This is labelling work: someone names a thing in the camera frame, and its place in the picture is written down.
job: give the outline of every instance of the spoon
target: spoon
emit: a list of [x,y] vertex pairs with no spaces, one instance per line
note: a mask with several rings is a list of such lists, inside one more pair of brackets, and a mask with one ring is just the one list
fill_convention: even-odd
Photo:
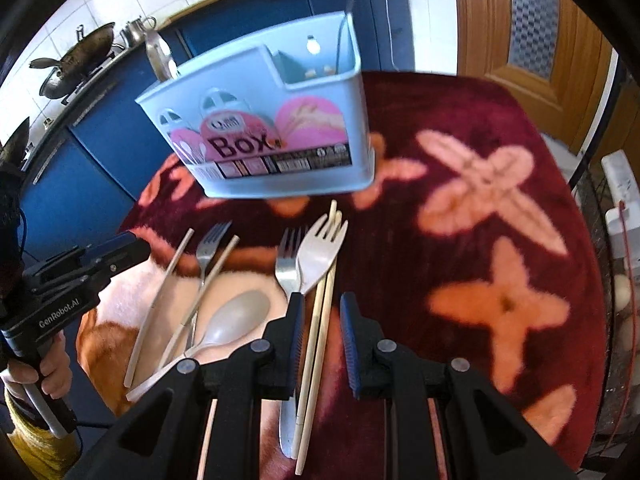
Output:
[[145,31],[146,56],[158,81],[164,82],[178,77],[178,67],[167,42],[153,29]]
[[244,337],[264,321],[269,308],[269,298],[260,290],[248,290],[227,301],[211,316],[204,336],[197,345],[186,350],[136,386],[127,394],[127,400],[130,402],[139,400],[182,359],[194,357],[207,348],[224,346]]

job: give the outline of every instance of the blue plastic utensil holder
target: blue plastic utensil holder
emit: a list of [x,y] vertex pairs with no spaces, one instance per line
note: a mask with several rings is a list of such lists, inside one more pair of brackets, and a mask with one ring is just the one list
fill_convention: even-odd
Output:
[[374,177],[360,53],[344,12],[225,43],[136,102],[210,197],[350,192]]

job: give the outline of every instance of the kettle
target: kettle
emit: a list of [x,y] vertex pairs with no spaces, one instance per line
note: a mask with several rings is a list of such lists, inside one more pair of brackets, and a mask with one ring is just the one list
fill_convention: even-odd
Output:
[[145,42],[146,28],[144,22],[147,20],[149,20],[149,22],[153,22],[151,28],[156,28],[158,22],[153,16],[149,16],[144,20],[137,18],[132,22],[127,22],[124,28],[120,31],[120,35],[122,36],[126,46],[130,48]]

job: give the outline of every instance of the door glass panel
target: door glass panel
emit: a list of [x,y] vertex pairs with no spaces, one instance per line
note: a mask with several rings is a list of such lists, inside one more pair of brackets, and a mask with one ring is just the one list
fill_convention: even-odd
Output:
[[549,80],[558,39],[559,0],[511,0],[509,63]]

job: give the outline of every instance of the wooden door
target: wooden door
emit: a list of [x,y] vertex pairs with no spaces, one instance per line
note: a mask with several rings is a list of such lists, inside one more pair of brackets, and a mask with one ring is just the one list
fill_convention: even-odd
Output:
[[509,89],[539,131],[574,153],[596,113],[610,54],[571,0],[458,0],[458,74]]

